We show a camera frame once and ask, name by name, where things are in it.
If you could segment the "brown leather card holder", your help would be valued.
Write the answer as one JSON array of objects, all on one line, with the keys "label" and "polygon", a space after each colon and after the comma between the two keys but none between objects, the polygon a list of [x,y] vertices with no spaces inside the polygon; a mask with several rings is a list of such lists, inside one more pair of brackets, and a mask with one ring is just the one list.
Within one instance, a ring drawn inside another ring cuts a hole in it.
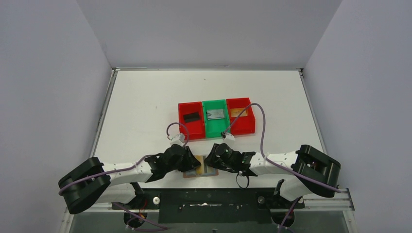
[{"label": "brown leather card holder", "polygon": [[219,172],[216,168],[209,167],[205,164],[205,173],[203,176],[197,176],[196,169],[195,169],[195,170],[184,172],[183,178],[210,177],[210,176],[217,176],[217,175],[219,175]]}]

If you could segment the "gold credit card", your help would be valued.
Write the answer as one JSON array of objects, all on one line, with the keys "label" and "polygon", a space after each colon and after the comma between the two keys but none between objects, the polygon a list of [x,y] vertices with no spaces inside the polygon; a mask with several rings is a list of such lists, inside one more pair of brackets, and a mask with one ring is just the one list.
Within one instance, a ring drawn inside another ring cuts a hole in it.
[{"label": "gold credit card", "polygon": [[204,164],[205,156],[204,155],[196,155],[195,157],[201,164],[198,168],[196,168],[196,175],[197,176],[203,176],[204,173],[205,173],[205,164]]}]

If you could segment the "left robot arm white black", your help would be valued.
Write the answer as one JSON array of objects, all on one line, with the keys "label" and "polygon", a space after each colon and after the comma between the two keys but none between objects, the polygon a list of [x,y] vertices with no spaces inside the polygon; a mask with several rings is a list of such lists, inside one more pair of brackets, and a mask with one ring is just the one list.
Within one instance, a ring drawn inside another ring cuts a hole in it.
[{"label": "left robot arm white black", "polygon": [[135,184],[158,181],[171,171],[187,172],[200,166],[188,146],[177,144],[133,163],[103,163],[98,157],[92,157],[60,179],[58,194],[64,198],[71,214],[101,202],[138,207],[143,203],[144,194],[133,187]]}]

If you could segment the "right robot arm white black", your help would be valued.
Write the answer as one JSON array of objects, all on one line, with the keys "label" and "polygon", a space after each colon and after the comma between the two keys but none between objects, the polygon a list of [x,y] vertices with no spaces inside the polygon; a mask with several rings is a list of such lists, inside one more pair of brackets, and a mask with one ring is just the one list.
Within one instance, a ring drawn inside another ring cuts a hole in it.
[{"label": "right robot arm white black", "polygon": [[245,177],[283,175],[273,194],[274,203],[286,207],[299,197],[316,194],[332,198],[338,192],[341,164],[310,145],[287,153],[239,152],[227,144],[214,144],[205,159],[207,166]]}]

